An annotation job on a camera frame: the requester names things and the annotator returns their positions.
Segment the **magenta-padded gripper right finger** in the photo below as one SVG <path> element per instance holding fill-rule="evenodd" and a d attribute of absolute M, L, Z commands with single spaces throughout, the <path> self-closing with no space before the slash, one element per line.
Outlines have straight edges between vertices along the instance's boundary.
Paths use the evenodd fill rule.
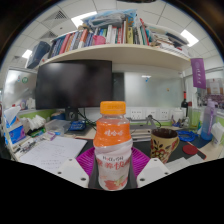
<path fill-rule="evenodd" d="M 131 165 L 128 177 L 128 188 L 140 188 L 166 177 L 170 171 L 158 159 L 150 159 L 137 148 L 132 148 Z"/>

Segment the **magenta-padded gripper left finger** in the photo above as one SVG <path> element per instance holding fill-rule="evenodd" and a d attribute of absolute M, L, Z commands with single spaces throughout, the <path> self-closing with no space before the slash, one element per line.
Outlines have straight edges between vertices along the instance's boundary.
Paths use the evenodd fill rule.
<path fill-rule="evenodd" d="M 57 175 L 78 186 L 95 189 L 99 186 L 94 148 L 77 158 L 69 158 L 58 169 Z"/>

